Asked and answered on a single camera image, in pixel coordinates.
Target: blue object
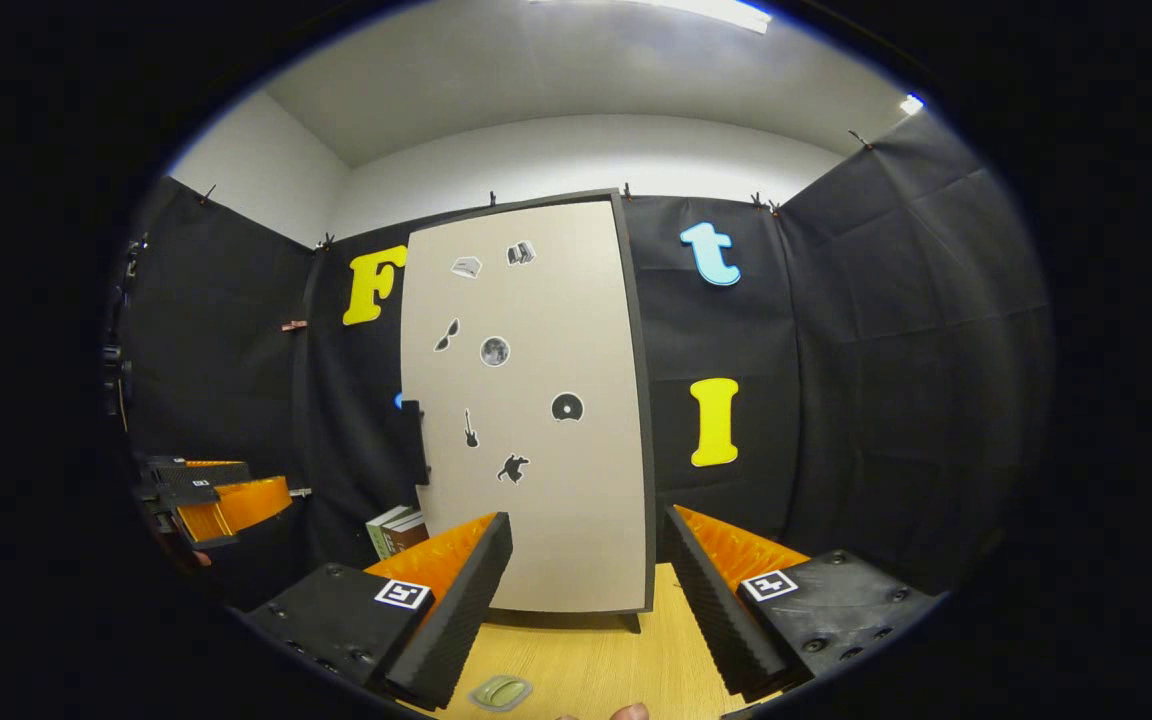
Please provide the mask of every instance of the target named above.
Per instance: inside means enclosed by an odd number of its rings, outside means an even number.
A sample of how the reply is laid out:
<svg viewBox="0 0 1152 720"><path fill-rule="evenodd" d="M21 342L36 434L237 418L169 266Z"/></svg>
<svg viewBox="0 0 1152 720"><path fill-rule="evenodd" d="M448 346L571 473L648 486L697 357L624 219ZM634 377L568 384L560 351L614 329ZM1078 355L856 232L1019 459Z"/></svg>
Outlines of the blue object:
<svg viewBox="0 0 1152 720"><path fill-rule="evenodd" d="M723 260L721 247L732 247L732 237L726 234L714 232L712 223L691 225L679 234L684 245L691 247L691 255L696 258L696 270L705 282L719 286L735 285L740 280L740 268L728 265Z"/></svg>

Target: ceiling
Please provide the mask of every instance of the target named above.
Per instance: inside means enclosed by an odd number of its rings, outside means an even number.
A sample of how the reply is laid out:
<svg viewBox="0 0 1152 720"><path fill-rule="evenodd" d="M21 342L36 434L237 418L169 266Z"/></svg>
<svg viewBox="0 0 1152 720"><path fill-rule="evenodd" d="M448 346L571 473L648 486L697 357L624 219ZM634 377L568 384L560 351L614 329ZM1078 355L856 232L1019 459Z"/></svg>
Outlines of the ceiling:
<svg viewBox="0 0 1152 720"><path fill-rule="evenodd" d="M539 118L646 114L775 132L849 156L905 90L788 20L767 35L634 3L435 0L344 36L265 88L349 167Z"/></svg>

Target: black fabric backdrop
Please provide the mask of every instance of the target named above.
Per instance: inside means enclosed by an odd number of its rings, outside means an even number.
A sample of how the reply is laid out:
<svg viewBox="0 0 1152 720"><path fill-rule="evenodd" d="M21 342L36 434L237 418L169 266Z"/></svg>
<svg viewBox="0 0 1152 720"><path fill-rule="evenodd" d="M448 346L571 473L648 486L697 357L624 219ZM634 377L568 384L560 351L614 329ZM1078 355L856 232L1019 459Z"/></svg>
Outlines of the black fabric backdrop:
<svg viewBox="0 0 1152 720"><path fill-rule="evenodd" d="M305 570L370 564L366 521L416 502L394 396L402 306L418 300L399 268L379 318L343 325L349 263L473 209L311 252L168 182L124 311L132 445L308 484ZM1041 273L979 160L922 113L778 217L733 200L623 206L658 510L680 503L806 553L847 547L925 592L948 588L1033 464L1049 392ZM732 237L740 282L696 272L679 233L699 222ZM296 318L305 331L278 331ZM689 388L714 377L740 384L740 455L694 468Z"/></svg>
<svg viewBox="0 0 1152 720"><path fill-rule="evenodd" d="M783 539L946 589L1036 464L1051 393L1020 213L929 113L782 207L803 446Z"/></svg>

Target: wooden table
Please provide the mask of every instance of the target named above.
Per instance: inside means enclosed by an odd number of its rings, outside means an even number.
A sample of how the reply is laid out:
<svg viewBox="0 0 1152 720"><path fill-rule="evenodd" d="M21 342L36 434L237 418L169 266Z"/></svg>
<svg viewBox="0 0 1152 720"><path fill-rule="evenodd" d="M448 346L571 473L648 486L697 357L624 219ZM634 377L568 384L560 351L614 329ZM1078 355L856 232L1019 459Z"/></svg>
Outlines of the wooden table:
<svg viewBox="0 0 1152 720"><path fill-rule="evenodd" d="M643 702L653 720L717 720L750 703L723 688L672 564L658 564L655 602L643 632L614 615L511 614L492 611L479 629L447 708L426 715L470 720L608 720ZM508 712L467 696L494 675L515 675L532 691ZM758 702L768 700L760 698Z"/></svg>

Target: human hand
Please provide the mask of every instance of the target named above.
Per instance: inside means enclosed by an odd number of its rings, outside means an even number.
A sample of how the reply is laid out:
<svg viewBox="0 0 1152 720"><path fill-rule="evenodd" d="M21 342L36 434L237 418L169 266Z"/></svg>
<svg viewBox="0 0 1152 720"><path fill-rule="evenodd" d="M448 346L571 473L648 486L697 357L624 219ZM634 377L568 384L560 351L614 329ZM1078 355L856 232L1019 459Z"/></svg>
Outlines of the human hand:
<svg viewBox="0 0 1152 720"><path fill-rule="evenodd" d="M649 706L643 705L641 702L636 702L634 705L628 707L622 707L612 714L612 720L649 720ZM571 715L562 715L558 720L576 719Z"/></svg>

